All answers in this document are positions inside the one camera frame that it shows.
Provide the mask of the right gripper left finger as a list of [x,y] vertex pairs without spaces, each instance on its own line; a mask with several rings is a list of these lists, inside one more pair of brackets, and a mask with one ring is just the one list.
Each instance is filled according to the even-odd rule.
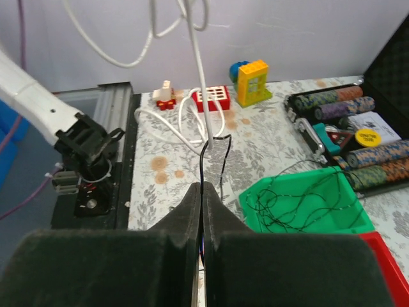
[[181,203],[145,231],[38,230],[1,279],[2,306],[195,306],[201,200]]

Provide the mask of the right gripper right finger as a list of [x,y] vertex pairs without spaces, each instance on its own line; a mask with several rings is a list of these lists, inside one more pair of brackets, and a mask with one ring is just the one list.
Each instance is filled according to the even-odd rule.
[[208,306],[393,306],[358,235],[257,233],[203,184]]

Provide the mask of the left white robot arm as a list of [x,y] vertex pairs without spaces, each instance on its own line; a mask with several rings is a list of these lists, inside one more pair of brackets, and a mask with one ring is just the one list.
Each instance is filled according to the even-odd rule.
[[1,150],[9,152],[23,134],[16,121],[26,121],[61,154],[74,174],[71,188],[79,194],[77,217],[108,213],[114,187],[113,148],[124,130],[107,132],[88,115],[46,90],[5,53],[1,54]]

